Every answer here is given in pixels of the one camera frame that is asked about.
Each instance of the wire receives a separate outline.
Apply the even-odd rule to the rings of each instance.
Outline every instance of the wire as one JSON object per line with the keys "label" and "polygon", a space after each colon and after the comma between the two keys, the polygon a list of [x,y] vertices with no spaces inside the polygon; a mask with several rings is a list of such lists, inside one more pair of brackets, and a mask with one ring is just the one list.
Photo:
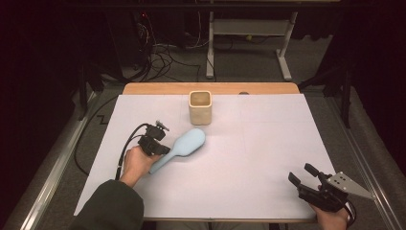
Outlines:
{"label": "wire", "polygon": [[165,77],[167,77],[167,78],[169,78],[169,79],[175,80],[175,81],[181,81],[181,80],[175,79],[175,78],[170,77],[170,76],[167,75],[167,73],[169,72],[170,67],[171,67],[171,65],[172,65],[173,63],[177,63],[177,64],[181,64],[181,65],[185,65],[185,66],[190,66],[190,67],[197,67],[196,78],[198,77],[198,74],[199,74],[199,72],[200,72],[200,67],[201,67],[201,65],[198,65],[198,64],[188,64],[188,63],[184,63],[184,62],[181,62],[181,61],[179,61],[179,60],[176,60],[176,59],[170,54],[170,48],[169,48],[169,47],[172,47],[172,45],[169,45],[169,44],[165,44],[165,45],[164,45],[164,44],[156,44],[156,45],[154,45],[154,46],[156,47],[156,53],[155,53],[155,55],[156,55],[157,57],[159,57],[159,58],[157,58],[157,59],[155,59],[154,61],[152,61],[152,63],[155,63],[155,62],[161,60],[161,61],[163,62],[163,65],[160,66],[160,67],[152,67],[152,69],[153,69],[154,71],[157,71],[158,73],[155,74],[154,77],[151,77],[151,78],[147,79],[146,81],[153,81],[153,80],[155,80],[155,79],[157,79],[157,78],[160,78],[160,77],[163,77],[163,76],[165,76]]}
{"label": "wire", "polygon": [[74,148],[75,164],[76,164],[76,166],[78,167],[78,169],[79,169],[82,173],[84,173],[85,175],[87,175],[87,176],[89,176],[89,172],[87,172],[87,171],[80,165],[80,163],[79,163],[79,161],[78,161],[78,146],[79,146],[79,143],[80,143],[80,141],[81,141],[81,138],[82,138],[82,136],[83,136],[83,133],[84,133],[85,130],[88,128],[90,122],[91,122],[91,121],[93,120],[93,118],[98,114],[98,112],[99,112],[103,107],[105,107],[108,103],[112,102],[114,99],[116,99],[116,98],[118,98],[118,97],[119,97],[119,96],[115,96],[115,97],[109,99],[107,102],[105,102],[104,104],[102,104],[102,105],[95,111],[95,113],[94,113],[94,114],[89,118],[89,120],[87,121],[86,125],[85,125],[84,128],[83,128],[83,131],[80,133],[80,136],[79,136],[79,138],[78,138],[77,143],[75,144],[75,148]]}
{"label": "wire", "polygon": [[209,40],[207,40],[205,43],[198,45],[198,46],[191,46],[191,47],[186,47],[186,49],[195,49],[195,48],[200,48],[203,46],[206,46],[207,44],[209,44]]}
{"label": "wire", "polygon": [[[147,60],[146,64],[143,65],[143,68],[139,72],[134,74],[133,76],[127,78],[127,80],[129,82],[134,82],[138,78],[142,78],[143,76],[145,76],[145,75],[147,75],[149,73],[150,68],[151,68],[150,61]],[[123,84],[123,83],[125,83],[125,82],[122,82],[121,80],[111,80],[111,79],[108,79],[108,78],[106,78],[104,76],[101,76],[101,79],[104,82],[107,82],[107,83],[113,83],[113,84]]]}
{"label": "wire", "polygon": [[194,44],[194,46],[192,47],[187,47],[187,48],[195,48],[199,45],[200,42],[200,36],[202,34],[202,23],[201,23],[201,16],[200,16],[200,11],[197,12],[197,17],[198,17],[198,22],[199,22],[199,37],[197,38],[196,44]]}
{"label": "wire", "polygon": [[142,34],[139,34],[139,37],[143,37],[144,36],[144,32],[146,34],[146,43],[144,44],[144,47],[146,47],[148,45],[148,41],[149,41],[149,31],[147,29],[146,26],[144,26],[141,23],[137,23],[137,26],[142,28]]}
{"label": "wire", "polygon": [[212,66],[212,68],[213,68],[213,77],[214,77],[214,82],[217,82],[217,76],[216,76],[216,74],[215,74],[215,69],[214,69],[214,66],[212,65],[212,63],[210,62],[210,60],[209,60],[209,58],[208,58],[208,57],[206,58],[206,60],[207,60],[207,62],[209,62],[209,64]]}
{"label": "wire", "polygon": [[347,228],[350,228],[355,223],[355,220],[356,220],[356,209],[355,209],[355,206],[352,204],[351,201],[347,200],[347,202],[349,203],[350,208],[347,207],[347,205],[344,205],[344,208],[346,209],[346,211],[350,215],[350,220],[347,223]]}
{"label": "wire", "polygon": [[125,151],[126,151],[126,148],[127,148],[128,144],[135,138],[135,137],[134,137],[134,134],[135,134],[141,127],[147,127],[147,126],[150,126],[150,125],[147,124],[147,123],[140,124],[138,127],[136,127],[136,128],[134,129],[134,131],[131,133],[131,135],[129,135],[127,141],[126,141],[125,144],[124,144],[122,154],[120,155],[119,164],[117,165],[116,180],[119,180],[119,179],[120,179],[120,174],[122,173],[124,155],[125,155]]}
{"label": "wire", "polygon": [[148,21],[149,27],[151,29],[151,35],[152,35],[153,43],[156,44],[156,39],[155,39],[155,34],[153,33],[152,24],[151,24],[151,21],[149,20],[149,17],[148,17],[146,12],[145,12],[145,16],[146,16],[146,19]]}
{"label": "wire", "polygon": [[136,135],[136,136],[134,136],[134,137],[131,138],[131,141],[134,140],[134,139],[137,138],[137,137],[140,137],[140,136],[145,136],[145,135]]}

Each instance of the table leg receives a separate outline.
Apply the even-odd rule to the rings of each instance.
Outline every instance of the table leg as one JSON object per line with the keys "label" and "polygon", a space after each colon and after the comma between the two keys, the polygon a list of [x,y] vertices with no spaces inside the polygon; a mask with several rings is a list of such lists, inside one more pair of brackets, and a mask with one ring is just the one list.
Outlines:
{"label": "table leg", "polygon": [[284,58],[284,54],[286,53],[287,45],[289,44],[290,36],[292,36],[293,28],[295,27],[296,23],[296,17],[298,13],[292,12],[292,15],[290,16],[290,21],[289,25],[286,28],[286,32],[284,34],[284,41],[283,41],[283,46],[281,49],[278,49],[276,51],[278,61],[280,63],[280,67],[282,70],[283,78],[286,81],[292,81],[292,76],[290,75],[289,68],[287,67],[286,59]]}
{"label": "table leg", "polygon": [[206,61],[206,78],[212,79],[214,77],[214,13],[210,12],[210,22],[209,22],[209,50],[207,52]]}

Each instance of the dark sleeve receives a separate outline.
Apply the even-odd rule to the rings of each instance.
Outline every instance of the dark sleeve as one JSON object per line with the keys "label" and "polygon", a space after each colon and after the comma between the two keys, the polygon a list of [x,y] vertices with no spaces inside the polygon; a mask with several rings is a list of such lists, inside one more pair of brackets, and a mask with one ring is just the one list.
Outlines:
{"label": "dark sleeve", "polygon": [[144,202],[121,181],[109,180],[99,186],[84,204],[69,229],[141,229]]}

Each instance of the black cable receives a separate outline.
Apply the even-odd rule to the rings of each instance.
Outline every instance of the black cable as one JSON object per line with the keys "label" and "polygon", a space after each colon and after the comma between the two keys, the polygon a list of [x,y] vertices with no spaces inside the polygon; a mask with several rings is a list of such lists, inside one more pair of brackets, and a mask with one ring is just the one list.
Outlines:
{"label": "black cable", "polygon": [[147,58],[147,63],[148,63],[148,65],[149,65],[149,71],[148,71],[146,74],[144,74],[144,75],[142,76],[142,78],[140,79],[140,82],[146,81],[146,78],[148,77],[148,74],[149,74],[150,70],[153,69],[150,54],[149,54],[149,57]]}
{"label": "black cable", "polygon": [[[168,67],[168,66],[165,64],[164,59],[162,58],[162,56],[161,56],[159,53],[157,53],[157,52],[155,51],[154,55],[156,55],[156,56],[158,56],[158,57],[161,58],[161,60],[162,60],[163,63],[164,63],[164,66],[163,66],[163,67],[160,67],[160,70],[158,71],[158,70],[157,70],[157,67],[154,67],[154,66],[153,66],[153,63],[154,63],[155,61],[158,61],[159,59],[152,60],[152,53],[149,54],[148,62],[149,62],[149,64],[150,64],[150,66],[151,66],[150,68],[151,68],[152,70],[158,72],[154,77],[152,77],[153,79],[155,79],[155,78],[163,71],[164,68]],[[140,82],[147,82],[147,81],[150,81],[147,77],[148,77],[148,75],[144,75],[143,78],[140,80]]]}
{"label": "black cable", "polygon": [[145,135],[136,135],[136,136],[133,136],[133,137],[131,138],[131,141],[134,140],[134,139],[137,138],[137,137],[140,137],[140,136],[145,136]]}
{"label": "black cable", "polygon": [[[156,55],[156,56],[159,56],[159,57],[161,58],[161,60],[162,60],[162,62],[163,62],[163,64],[164,64],[164,66],[161,67],[161,69],[158,71],[158,73],[157,73],[154,77],[152,77],[152,78],[150,78],[150,79],[147,79],[146,81],[152,81],[152,80],[158,79],[158,78],[164,76],[164,75],[170,70],[170,65],[171,65],[171,63],[172,63],[172,60],[171,60],[171,61],[166,60],[166,59],[164,59],[160,54],[155,54],[155,55]],[[167,68],[167,67],[168,67],[167,71],[166,71],[164,74],[161,74],[162,71],[163,71],[165,68]]]}
{"label": "black cable", "polygon": [[212,66],[212,68],[213,68],[213,77],[214,77],[214,82],[217,82],[217,76],[215,75],[215,69],[214,69],[214,66],[212,65],[212,63],[209,61],[209,58],[207,57],[206,58],[206,60],[207,60],[207,62],[209,62],[209,64]]}
{"label": "black cable", "polygon": [[199,71],[200,71],[200,67],[201,65],[198,64],[186,64],[183,62],[180,62],[178,60],[176,60],[175,58],[173,58],[173,56],[170,54],[169,48],[168,48],[168,56],[173,60],[173,62],[181,64],[181,65],[185,65],[185,66],[190,66],[190,67],[197,67],[197,73],[196,73],[196,81],[198,80],[199,77]]}
{"label": "black cable", "polygon": [[346,211],[350,215],[350,220],[347,223],[347,228],[350,228],[355,223],[355,220],[356,220],[356,209],[355,209],[355,206],[352,204],[351,201],[347,200],[347,202],[350,205],[350,209],[349,209],[349,207],[347,207],[347,205],[345,205],[344,208],[346,209]]}
{"label": "black cable", "polygon": [[84,170],[84,169],[81,167],[81,165],[80,165],[80,163],[79,163],[79,161],[78,161],[78,146],[79,146],[79,143],[80,143],[80,141],[81,141],[81,138],[82,138],[82,136],[83,136],[83,133],[85,132],[85,130],[87,129],[87,127],[89,126],[89,124],[90,124],[90,122],[93,120],[93,118],[98,114],[98,112],[99,112],[103,107],[105,107],[108,103],[112,102],[114,99],[116,99],[116,98],[118,98],[118,97],[119,97],[119,96],[115,96],[114,98],[109,99],[107,102],[105,102],[104,104],[102,104],[102,105],[95,111],[95,113],[94,113],[94,114],[89,118],[89,120],[87,121],[86,125],[84,126],[83,130],[82,130],[81,133],[80,133],[80,136],[79,136],[79,138],[78,138],[77,143],[75,144],[75,148],[74,148],[74,160],[75,160],[75,164],[76,164],[76,166],[78,167],[78,169],[79,169],[82,173],[84,173],[85,175],[87,175],[87,176],[89,176],[89,172],[87,172],[86,170]]}
{"label": "black cable", "polygon": [[122,154],[120,155],[119,164],[117,165],[116,180],[120,179],[120,174],[122,173],[124,155],[125,155],[125,151],[126,151],[126,148],[127,148],[128,144],[135,138],[134,134],[138,131],[138,129],[140,129],[141,127],[147,127],[147,126],[150,126],[150,124],[147,124],[147,123],[140,124],[138,127],[136,127],[134,129],[134,131],[131,133],[131,135],[129,135],[129,137],[128,137],[128,139],[125,142],[125,145],[123,147]]}
{"label": "black cable", "polygon": [[146,63],[143,65],[143,69],[141,69],[141,71],[139,73],[134,74],[132,77],[129,77],[128,79],[133,81],[138,78],[141,78],[142,76],[147,75],[149,73],[150,68],[151,68],[151,63],[147,59]]}
{"label": "black cable", "polygon": [[164,75],[165,77],[167,77],[168,79],[174,80],[174,81],[178,81],[178,82],[184,82],[182,80],[176,79],[174,77],[168,76],[168,75]]}
{"label": "black cable", "polygon": [[343,203],[340,198],[338,198],[332,192],[330,192],[329,195],[331,197],[333,197],[335,200],[337,200],[349,214],[350,220],[348,220],[348,222],[347,222],[347,229],[349,229],[355,223],[355,219],[356,219],[355,206],[351,203],[351,201],[347,200],[347,203],[351,206],[351,208],[353,210],[353,213],[352,213],[351,209],[346,205],[346,203]]}

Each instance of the hand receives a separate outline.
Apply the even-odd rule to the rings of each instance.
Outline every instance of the hand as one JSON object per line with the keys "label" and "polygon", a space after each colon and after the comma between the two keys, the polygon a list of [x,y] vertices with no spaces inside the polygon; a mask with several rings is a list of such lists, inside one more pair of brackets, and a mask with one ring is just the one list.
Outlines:
{"label": "hand", "polygon": [[160,155],[146,155],[139,146],[129,149],[125,153],[124,173],[120,181],[131,188],[134,187],[137,181],[148,173],[152,164],[160,157]]}
{"label": "hand", "polygon": [[321,210],[320,208],[310,204],[310,207],[316,212],[317,221],[322,226],[323,230],[345,230],[347,229],[347,220],[349,214],[342,208],[337,213],[331,213]]}

